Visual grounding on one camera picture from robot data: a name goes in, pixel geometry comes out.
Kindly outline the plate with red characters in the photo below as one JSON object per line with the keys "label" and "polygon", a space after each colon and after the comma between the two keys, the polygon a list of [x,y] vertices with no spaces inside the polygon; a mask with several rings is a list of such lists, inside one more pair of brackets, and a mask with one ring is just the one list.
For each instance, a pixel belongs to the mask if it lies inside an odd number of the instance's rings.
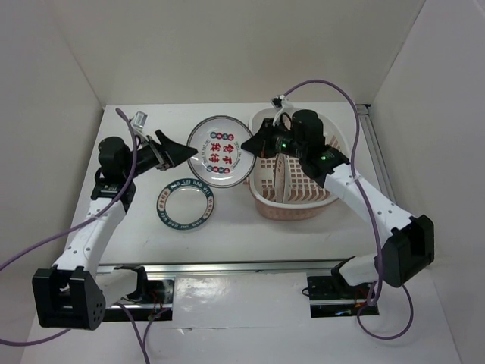
{"label": "plate with red characters", "polygon": [[242,149],[251,137],[249,128],[236,118],[206,118],[194,127],[187,140],[187,146],[198,151],[188,161],[190,171],[211,187],[241,184],[255,167],[254,155]]}

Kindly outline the green rimmed white plate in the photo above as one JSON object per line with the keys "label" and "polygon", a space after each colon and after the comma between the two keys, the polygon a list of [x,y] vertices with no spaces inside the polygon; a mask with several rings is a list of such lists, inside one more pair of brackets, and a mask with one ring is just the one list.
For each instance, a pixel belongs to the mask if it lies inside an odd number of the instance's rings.
{"label": "green rimmed white plate", "polygon": [[168,184],[158,195],[156,211],[161,222],[176,231],[200,228],[215,207],[213,191],[205,182],[194,178]]}

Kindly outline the plate with orange sunburst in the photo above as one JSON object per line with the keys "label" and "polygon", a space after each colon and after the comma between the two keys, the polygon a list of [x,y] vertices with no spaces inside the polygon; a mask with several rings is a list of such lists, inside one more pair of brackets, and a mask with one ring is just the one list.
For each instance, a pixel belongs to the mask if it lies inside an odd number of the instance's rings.
{"label": "plate with orange sunburst", "polygon": [[275,202],[287,203],[291,194],[291,179],[288,158],[277,154],[274,165],[273,187]]}

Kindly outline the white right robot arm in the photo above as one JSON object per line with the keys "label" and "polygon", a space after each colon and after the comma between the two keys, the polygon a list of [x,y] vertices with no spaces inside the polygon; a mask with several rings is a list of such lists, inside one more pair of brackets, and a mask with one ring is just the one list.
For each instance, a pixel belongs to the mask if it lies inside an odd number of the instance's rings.
{"label": "white right robot arm", "polygon": [[315,111],[296,111],[290,127],[265,119],[242,149],[258,158],[297,158],[308,178],[372,226],[377,253],[352,257],[336,267],[330,287],[338,297],[348,297],[357,285],[371,281],[401,287],[434,261],[431,219],[401,209],[360,176],[351,161],[326,142]]}

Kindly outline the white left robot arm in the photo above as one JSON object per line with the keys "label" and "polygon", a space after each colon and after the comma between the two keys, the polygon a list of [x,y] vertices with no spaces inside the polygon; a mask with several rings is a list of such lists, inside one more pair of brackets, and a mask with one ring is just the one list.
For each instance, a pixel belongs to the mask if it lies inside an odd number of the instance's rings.
{"label": "white left robot arm", "polygon": [[42,327],[95,330],[106,309],[122,297],[139,303],[149,295],[146,270],[141,266],[119,265],[104,278],[96,275],[135,196],[133,179],[152,168],[175,168],[197,154],[196,149],[170,140],[160,130],[155,135],[155,140],[147,137],[141,149],[130,149],[118,136],[100,142],[100,167],[86,220],[52,267],[40,268],[33,276]]}

